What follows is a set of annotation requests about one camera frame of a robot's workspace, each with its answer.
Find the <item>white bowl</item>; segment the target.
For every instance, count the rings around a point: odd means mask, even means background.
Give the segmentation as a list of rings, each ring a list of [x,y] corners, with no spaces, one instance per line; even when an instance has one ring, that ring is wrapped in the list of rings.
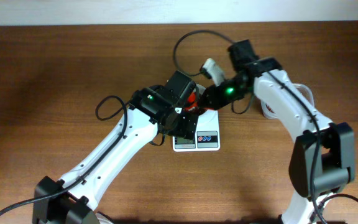
[[[204,93],[205,89],[206,88],[203,85],[196,84],[196,88],[195,88],[194,92],[197,93],[198,96],[201,96]]]

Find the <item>orange measuring scoop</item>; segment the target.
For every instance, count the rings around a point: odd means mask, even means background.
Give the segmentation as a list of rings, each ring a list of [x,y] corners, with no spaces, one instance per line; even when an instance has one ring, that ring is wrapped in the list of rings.
[[[187,99],[185,104],[185,111],[193,114],[203,114],[207,108],[200,108],[196,102],[196,92],[194,91]]]

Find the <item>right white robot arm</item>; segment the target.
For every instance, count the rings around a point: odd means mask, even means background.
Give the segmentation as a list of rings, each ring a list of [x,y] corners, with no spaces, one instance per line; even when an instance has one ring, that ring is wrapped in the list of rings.
[[[236,76],[207,87],[198,107],[218,110],[247,93],[266,103],[295,143],[288,170],[295,191],[278,221],[318,221],[324,203],[355,179],[352,128],[320,113],[293,86],[282,66],[272,57],[259,58],[249,40],[233,43],[228,52]]]

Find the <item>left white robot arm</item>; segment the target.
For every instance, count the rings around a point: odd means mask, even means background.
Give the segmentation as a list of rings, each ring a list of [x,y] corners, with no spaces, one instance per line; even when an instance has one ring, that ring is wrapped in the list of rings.
[[[44,177],[35,188],[33,223],[109,223],[95,213],[112,181],[158,134],[190,139],[198,116],[187,112],[196,83],[176,71],[164,85],[137,90],[122,104],[123,116],[102,142],[58,181]]]

